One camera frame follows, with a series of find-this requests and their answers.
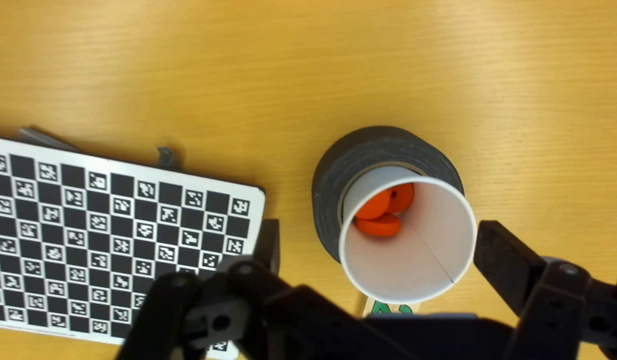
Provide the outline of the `black and white calibration board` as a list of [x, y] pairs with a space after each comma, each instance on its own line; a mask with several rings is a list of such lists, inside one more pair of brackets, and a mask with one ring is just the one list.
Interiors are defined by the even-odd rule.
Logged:
[[0, 328], [119, 346], [155, 279], [251, 255], [256, 186], [0, 137]]

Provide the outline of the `orange round block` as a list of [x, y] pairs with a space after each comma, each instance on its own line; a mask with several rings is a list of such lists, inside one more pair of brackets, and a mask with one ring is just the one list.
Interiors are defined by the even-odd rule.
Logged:
[[355, 217], [361, 220], [375, 220], [386, 214], [392, 199], [393, 191], [384, 189], [368, 199], [356, 212]]
[[412, 183], [403, 183], [390, 189], [390, 202], [386, 208], [388, 214], [400, 214], [413, 203], [415, 189]]

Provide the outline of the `white label with green print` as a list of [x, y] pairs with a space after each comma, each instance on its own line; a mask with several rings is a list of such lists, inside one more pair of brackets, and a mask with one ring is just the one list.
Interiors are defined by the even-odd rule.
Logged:
[[421, 307], [421, 302], [415, 303], [386, 303], [383, 301], [375, 300], [368, 297], [363, 307], [361, 316], [366, 317], [372, 314], [387, 314], [387, 313], [404, 313], [412, 314], [418, 313]]

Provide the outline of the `grey board clip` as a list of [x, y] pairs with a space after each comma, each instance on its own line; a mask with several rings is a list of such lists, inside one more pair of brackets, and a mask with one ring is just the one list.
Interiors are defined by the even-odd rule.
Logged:
[[28, 144], [74, 153], [82, 152], [75, 146], [71, 146], [68, 143], [62, 142], [59, 139], [56, 139], [55, 137], [47, 135], [46, 133], [43, 133], [32, 127], [20, 127], [17, 134], [20, 141], [26, 142]]

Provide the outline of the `white paper cup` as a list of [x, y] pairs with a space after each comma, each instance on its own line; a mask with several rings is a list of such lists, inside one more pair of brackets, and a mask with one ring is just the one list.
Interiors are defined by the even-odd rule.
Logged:
[[[414, 187], [414, 203], [398, 214], [401, 228], [381, 239], [353, 224], [355, 213], [393, 186]], [[450, 183], [399, 166], [382, 166], [355, 180], [343, 197], [339, 260], [350, 282], [388, 304], [430, 300], [461, 280], [473, 261], [477, 222]]]

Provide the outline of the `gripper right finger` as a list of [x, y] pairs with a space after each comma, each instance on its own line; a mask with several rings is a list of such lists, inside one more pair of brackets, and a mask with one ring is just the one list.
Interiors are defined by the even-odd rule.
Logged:
[[478, 224], [473, 263], [518, 317], [503, 360], [577, 360], [583, 342], [617, 360], [617, 281], [542, 257], [495, 220]]

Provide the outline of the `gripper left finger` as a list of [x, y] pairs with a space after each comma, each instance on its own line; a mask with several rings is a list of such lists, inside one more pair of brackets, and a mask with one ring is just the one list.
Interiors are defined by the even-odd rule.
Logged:
[[158, 276], [114, 360], [203, 360], [235, 342], [249, 360], [368, 360], [389, 341], [306, 285], [278, 276], [280, 223], [265, 219], [252, 255], [214, 275]]

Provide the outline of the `small dark board clip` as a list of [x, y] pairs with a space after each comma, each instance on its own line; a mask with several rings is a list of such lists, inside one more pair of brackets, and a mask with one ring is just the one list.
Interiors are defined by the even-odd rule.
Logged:
[[158, 146], [156, 150], [158, 152], [156, 163], [158, 168], [170, 170], [179, 169], [178, 158], [172, 148], [169, 146]]

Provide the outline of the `black tape roll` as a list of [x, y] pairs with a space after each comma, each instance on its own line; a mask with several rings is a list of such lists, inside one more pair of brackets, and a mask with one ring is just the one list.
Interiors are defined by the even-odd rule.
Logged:
[[433, 177], [464, 195], [459, 171], [443, 152], [405, 129], [377, 125], [354, 130], [322, 155], [311, 182], [311, 208], [316, 235], [338, 264], [344, 196], [369, 171], [397, 166]]

